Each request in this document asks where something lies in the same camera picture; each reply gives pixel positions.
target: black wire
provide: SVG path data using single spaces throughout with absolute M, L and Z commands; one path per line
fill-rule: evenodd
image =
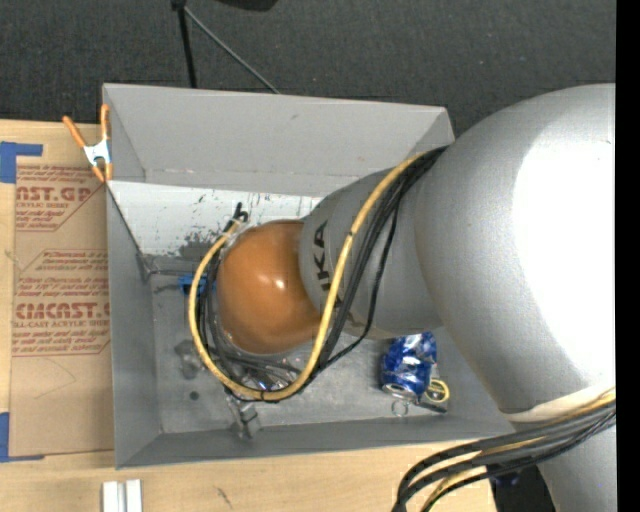
M 231 49 L 229 45 L 227 45 L 222 39 L 220 39 L 217 35 L 215 35 L 207 26 L 198 19 L 198 17 L 191 12 L 188 7 L 184 7 L 184 13 L 186 13 L 189 18 L 196 24 L 196 26 L 202 30 L 211 40 L 213 40 L 220 48 L 222 48 L 225 52 L 227 52 L 238 64 L 240 64 L 243 68 L 245 68 L 249 73 L 251 73 L 254 77 L 256 77 L 260 82 L 262 82 L 267 88 L 271 90 L 274 94 L 280 94 L 280 91 L 275 88 L 265 77 L 263 77 L 260 73 L 258 73 L 253 67 L 251 67 L 242 57 L 240 57 L 235 51 Z
M 187 18 L 185 16 L 184 3 L 182 5 L 174 4 L 174 9 L 178 14 L 178 22 L 180 24 L 182 46 L 184 47 L 184 56 L 187 61 L 187 71 L 189 73 L 189 85 L 192 89 L 197 89 L 198 82 L 196 78 L 196 68 L 193 63 L 193 53 L 191 52 L 191 41 L 189 39 L 189 29 L 187 28 Z
M 446 460 L 468 455 L 473 452 L 486 451 L 499 446 L 505 446 L 510 444 L 516 444 L 524 441 L 535 439 L 536 437 L 546 437 L 548 439 L 557 439 L 560 436 L 566 436 L 567 433 L 574 431 L 578 428 L 582 428 L 596 421 L 601 415 L 615 410 L 616 401 L 602 406 L 592 411 L 588 411 L 580 416 L 576 416 L 564 422 L 555 423 L 552 425 L 545 425 L 534 429 L 529 429 L 522 432 L 514 432 L 511 434 L 505 434 L 502 436 L 491 437 L 488 439 L 481 439 L 479 441 L 472 441 L 463 445 L 454 446 L 448 450 L 438 452 L 426 459 L 415 464 L 409 471 L 405 473 L 400 484 L 398 486 L 398 494 L 402 494 L 411 484 L 411 481 L 419 474 L 428 469 L 429 467 L 442 463 Z
M 396 211 L 399 208 L 400 201 L 402 200 L 404 195 L 432 167 L 432 165 L 435 163 L 435 161 L 443 151 L 444 148 L 436 149 L 427 153 L 426 155 L 423 155 L 418 160 L 413 162 L 407 169 L 405 169 L 405 172 L 401 176 L 399 176 L 394 181 L 394 183 L 390 185 L 389 189 L 387 189 L 387 191 L 380 198 L 380 206 L 373 213 L 369 228 L 365 232 L 364 242 L 356 257 L 356 262 L 353 266 L 349 284 L 345 289 L 344 298 L 339 307 L 339 311 L 336 314 L 331 333 L 324 343 L 323 351 L 321 352 L 321 356 L 318 359 L 318 363 L 316 364 L 316 369 L 320 367 L 320 365 L 323 365 L 323 369 L 326 368 L 326 362 L 329 360 L 330 354 L 335 349 L 340 334 L 342 333 L 342 329 L 344 328 L 344 325 L 346 324 L 346 321 L 348 319 L 349 309 L 351 307 L 351 304 L 353 303 L 353 300 L 355 299 L 360 280 L 362 279 L 364 270 L 369 262 L 371 251 L 377 243 L 378 237 L 383 229 L 383 226 L 388 221 L 389 215 L 391 215 L 392 212 Z M 369 316 L 371 316 L 372 305 L 375 307 L 375 300 L 373 299 L 373 297 L 372 299 L 370 299 Z M 366 329 L 362 338 L 366 336 L 367 332 L 368 328 Z M 354 343 L 353 346 L 345 349 L 345 351 L 348 352 L 350 350 L 353 350 L 356 343 Z
M 599 430 L 596 430 L 594 432 L 591 433 L 591 435 L 589 435 L 587 438 L 580 440 L 579 442 L 584 442 L 586 441 L 589 437 L 592 437 L 593 435 L 605 430 L 606 428 L 609 428 L 612 425 L 607 425 L 606 422 L 604 425 L 602 425 L 602 428 Z M 433 508 L 433 506 L 437 503 L 438 500 L 440 500 L 441 498 L 443 498 L 444 496 L 446 496 L 447 494 L 449 494 L 452 491 L 455 491 L 456 489 L 459 489 L 461 487 L 464 487 L 466 485 L 469 485 L 471 483 L 474 482 L 478 482 L 480 480 L 485 480 L 487 478 L 495 478 L 498 476 L 502 476 L 505 474 L 509 474 L 509 473 L 513 473 L 514 471 L 520 471 L 522 469 L 525 469 L 527 467 L 533 466 L 533 465 L 538 465 L 541 464 L 543 462 L 546 462 L 547 460 L 550 460 L 552 458 L 555 458 L 559 455 L 561 455 L 562 453 L 565 453 L 567 451 L 569 451 L 570 449 L 574 448 L 575 446 L 577 446 L 577 444 L 572 443 L 569 446 L 565 446 L 563 447 L 561 450 L 558 450 L 556 452 L 554 452 L 553 454 L 546 454 L 544 457 L 540 457 L 535 461 L 531 461 L 531 462 L 521 462 L 518 465 L 511 465 L 508 467 L 496 467 L 496 468 L 492 468 L 489 469 L 489 467 L 487 467 L 487 472 L 481 475 L 475 475 L 475 476 L 471 476 L 468 478 L 465 478 L 464 480 L 448 487 L 442 494 L 440 494 L 440 496 L 438 496 L 438 498 L 431 503 L 428 507 L 423 508 L 421 512 L 430 512 L 430 510 Z
M 612 404 L 606 404 L 597 409 L 600 413 L 601 418 L 595 420 L 591 423 L 590 426 L 583 428 L 579 432 L 574 432 L 572 435 L 565 435 L 565 442 L 560 444 L 557 448 L 546 448 L 541 446 L 538 451 L 542 452 L 540 454 L 536 454 L 535 456 L 525 455 L 525 450 L 523 449 L 515 449 L 511 451 L 512 460 L 509 464 L 499 464 L 494 465 L 494 469 L 488 469 L 486 475 L 482 475 L 484 478 L 488 478 L 490 476 L 500 476 L 502 474 L 507 474 L 513 471 L 518 471 L 524 469 L 526 467 L 541 464 L 547 460 L 550 460 L 554 457 L 557 457 L 568 450 L 574 448 L 578 444 L 583 443 L 590 437 L 596 435 L 597 433 L 611 427 L 615 423 L 615 400 L 612 401 Z M 446 468 L 440 469 L 438 471 L 434 471 L 429 475 L 420 478 L 415 481 L 411 486 L 404 489 L 402 492 L 398 491 L 398 497 L 396 499 L 396 504 L 394 505 L 393 512 L 404 512 L 406 510 L 406 503 L 420 490 L 424 489 L 426 486 L 431 485 L 434 482 L 446 477 L 450 477 L 452 475 L 458 474 L 463 471 L 467 471 L 470 469 L 475 469 L 477 467 L 486 466 L 490 461 L 490 456 L 480 456 L 474 457 L 473 459 L 463 461 L 457 464 L 453 464 Z
M 242 209 L 242 203 L 238 203 L 231 219 L 222 231 L 227 232 L 231 228 L 231 226 L 233 226 L 235 221 L 246 222 L 248 219 L 249 214 Z M 224 344 L 219 342 L 216 326 L 213 321 L 210 321 L 207 318 L 207 315 L 210 317 L 210 319 L 215 318 L 215 312 L 213 311 L 212 285 L 215 281 L 215 276 L 217 274 L 219 265 L 220 255 L 216 254 L 207 266 L 204 292 L 201 293 L 198 297 L 196 309 L 196 321 L 198 330 L 200 332 L 200 337 L 203 340 L 203 344 L 206 346 L 207 351 L 209 352 L 209 355 L 216 356 L 219 359 L 221 369 L 236 381 L 240 380 L 242 378 L 242 375 L 238 374 L 238 372 L 236 371 L 236 366 L 233 363 L 242 366 L 243 369 L 251 368 L 253 370 L 262 371 L 278 379 L 281 379 L 282 376 L 275 374 L 273 369 L 299 374 L 300 370 L 292 365 L 277 361 L 263 360 L 247 355 L 235 355 L 232 352 L 227 351 L 224 347 Z M 211 335 L 212 343 L 209 343 L 209 336 L 207 334 L 207 331 Z
M 387 235 L 387 240 L 385 242 L 384 248 L 382 250 L 382 256 L 380 257 L 380 263 L 378 264 L 378 269 L 376 270 L 376 277 L 373 282 L 373 288 L 371 290 L 371 299 L 369 301 L 369 312 L 367 314 L 367 323 L 365 324 L 364 329 L 362 330 L 362 334 L 358 337 L 356 341 L 354 341 L 348 347 L 342 349 L 336 355 L 331 357 L 326 363 L 322 365 L 318 365 L 317 372 L 321 372 L 326 370 L 333 363 L 341 359 L 350 353 L 353 349 L 355 349 L 360 342 L 369 334 L 369 330 L 371 329 L 371 325 L 373 325 L 373 317 L 375 316 L 376 311 L 376 303 L 378 301 L 378 291 L 380 289 L 380 283 L 382 282 L 382 276 L 384 275 L 384 269 L 386 268 L 387 258 L 389 256 L 389 251 L 391 249 L 391 244 L 393 242 L 393 237 L 396 231 L 396 225 L 398 223 L 398 212 L 399 208 L 396 208 L 393 212 L 393 219 L 391 222 L 391 228 L 389 229 L 389 234 Z
M 347 287 L 345 288 L 345 294 L 342 302 L 338 307 L 338 312 L 336 314 L 336 318 L 334 320 L 331 332 L 329 336 L 325 340 L 323 344 L 323 349 L 316 362 L 314 369 L 311 372 L 309 379 L 304 383 L 301 388 L 294 393 L 298 394 L 302 392 L 311 382 L 315 379 L 315 377 L 322 371 L 324 371 L 328 366 L 335 363 L 338 359 L 345 356 L 349 352 L 351 352 L 368 334 L 371 325 L 373 323 L 373 317 L 375 315 L 375 307 L 377 302 L 377 296 L 379 292 L 380 283 L 382 281 L 382 276 L 384 274 L 384 268 L 386 265 L 386 261 L 391 249 L 391 244 L 393 241 L 393 237 L 396 230 L 398 212 L 400 208 L 400 204 L 405 194 L 411 189 L 411 187 L 431 168 L 433 163 L 437 160 L 440 154 L 444 151 L 445 148 L 438 148 L 433 150 L 426 155 L 421 156 L 415 162 L 413 162 L 410 166 L 405 169 L 405 171 L 389 186 L 389 188 L 383 193 L 382 197 L 379 199 L 379 206 L 371 215 L 371 220 L 369 221 L 369 226 L 364 232 L 363 242 L 361 248 L 358 251 L 358 255 L 356 256 L 356 262 L 353 267 L 353 271 L 351 274 L 351 278 Z M 236 212 L 234 213 L 234 218 L 239 218 L 241 215 L 241 205 L 236 207 Z M 376 271 L 376 276 L 374 279 L 374 284 L 372 287 L 372 293 L 369 300 L 369 311 L 367 315 L 367 322 L 363 333 L 360 335 L 359 339 L 354 343 L 340 351 L 335 356 L 331 357 L 332 352 L 335 349 L 335 346 L 339 340 L 340 334 L 342 333 L 342 329 L 346 324 L 346 321 L 349 316 L 349 309 L 353 300 L 355 299 L 355 295 L 364 274 L 364 270 L 366 269 L 369 259 L 371 256 L 371 252 L 376 245 L 379 236 L 384 228 L 384 226 L 389 222 L 389 217 L 391 217 L 391 225 L 389 228 L 389 232 L 387 234 L 387 240 L 385 242 L 385 246 L 383 248 L 380 262 L 378 264 L 378 269 Z M 232 221 L 225 227 L 225 231 L 228 227 L 230 227 Z M 217 269 L 214 265 L 209 266 L 209 272 L 207 275 L 207 282 L 212 283 L 215 279 Z M 209 290 L 209 285 L 207 285 L 207 295 L 211 293 Z M 213 312 L 210 310 L 211 318 L 213 318 Z M 211 326 L 212 336 L 214 334 L 215 326 Z M 254 401 L 262 401 L 254 400 L 254 399 L 245 399 L 242 397 L 238 397 L 234 394 L 236 398 L 246 402 L 254 402 Z

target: gray robot arm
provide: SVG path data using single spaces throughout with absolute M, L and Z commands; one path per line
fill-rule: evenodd
M 369 337 L 445 325 L 516 429 L 614 386 L 614 125 L 615 87 L 592 85 L 522 102 L 465 133 L 402 202 Z M 381 176 L 337 191 L 305 221 L 299 262 L 318 308 Z M 347 330 L 364 323 L 385 238 Z M 615 428 L 540 469 L 559 512 L 617 510 Z

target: metal bracket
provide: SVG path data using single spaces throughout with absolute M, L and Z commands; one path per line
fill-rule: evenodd
M 232 428 L 241 439 L 253 439 L 262 428 L 254 404 L 238 400 L 232 395 L 227 395 L 227 404 L 236 420 Z

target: clamp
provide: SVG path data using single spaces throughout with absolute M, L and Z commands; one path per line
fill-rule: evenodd
M 106 103 L 100 108 L 100 134 L 102 139 L 94 146 L 87 145 L 84 137 L 80 134 L 78 127 L 70 117 L 62 118 L 64 125 L 69 128 L 73 140 L 82 148 L 87 155 L 87 159 L 91 164 L 91 169 L 101 183 L 111 180 L 113 177 L 113 163 L 111 162 L 110 140 L 109 136 L 109 105 Z M 104 170 L 99 167 L 99 161 L 104 162 Z

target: gray bin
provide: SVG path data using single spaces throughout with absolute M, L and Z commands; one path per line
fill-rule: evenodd
M 175 274 L 194 268 L 186 252 L 206 246 L 238 198 L 259 221 L 302 216 L 337 188 L 450 144 L 445 109 L 112 84 L 104 101 L 114 161 L 107 218 L 118 467 L 510 430 L 443 328 L 434 334 L 452 393 L 447 414 L 412 407 L 396 417 L 393 398 L 378 389 L 386 345 L 365 341 L 301 395 L 257 404 L 262 428 L 249 440 L 234 431 L 216 378 L 185 378 L 176 353 L 191 335 Z

